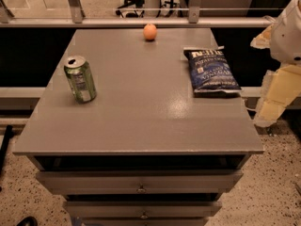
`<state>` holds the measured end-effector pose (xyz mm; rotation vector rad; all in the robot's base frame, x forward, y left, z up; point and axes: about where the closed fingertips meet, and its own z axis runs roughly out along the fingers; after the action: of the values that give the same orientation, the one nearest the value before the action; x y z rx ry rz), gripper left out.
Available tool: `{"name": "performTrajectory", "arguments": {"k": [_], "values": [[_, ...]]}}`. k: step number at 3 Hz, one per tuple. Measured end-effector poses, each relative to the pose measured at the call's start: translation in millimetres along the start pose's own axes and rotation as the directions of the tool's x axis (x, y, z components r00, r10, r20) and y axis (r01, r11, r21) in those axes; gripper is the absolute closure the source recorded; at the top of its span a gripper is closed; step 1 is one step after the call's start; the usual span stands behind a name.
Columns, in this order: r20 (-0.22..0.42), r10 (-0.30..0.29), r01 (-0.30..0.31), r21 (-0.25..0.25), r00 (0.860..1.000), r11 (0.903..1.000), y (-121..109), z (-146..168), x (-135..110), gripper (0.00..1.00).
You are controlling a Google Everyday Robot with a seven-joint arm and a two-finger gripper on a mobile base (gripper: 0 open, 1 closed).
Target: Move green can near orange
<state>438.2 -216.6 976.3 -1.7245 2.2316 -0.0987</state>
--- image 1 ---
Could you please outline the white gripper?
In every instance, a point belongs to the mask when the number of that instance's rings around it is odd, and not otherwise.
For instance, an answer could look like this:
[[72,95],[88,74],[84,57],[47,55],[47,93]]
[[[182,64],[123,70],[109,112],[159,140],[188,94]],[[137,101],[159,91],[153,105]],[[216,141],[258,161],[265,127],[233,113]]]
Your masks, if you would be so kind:
[[301,93],[301,8],[300,0],[291,0],[273,25],[267,26],[250,46],[269,49],[271,57],[282,64],[267,71],[261,84],[254,124],[269,127],[277,122],[288,105]]

